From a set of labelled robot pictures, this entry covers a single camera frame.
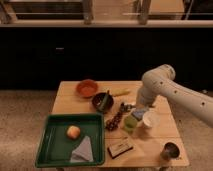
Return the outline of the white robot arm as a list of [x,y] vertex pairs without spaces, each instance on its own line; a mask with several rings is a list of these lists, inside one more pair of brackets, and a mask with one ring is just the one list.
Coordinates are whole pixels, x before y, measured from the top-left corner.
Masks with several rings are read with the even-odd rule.
[[137,107],[151,106],[158,95],[172,100],[213,128],[213,98],[174,82],[176,72],[164,64],[142,75],[136,97]]

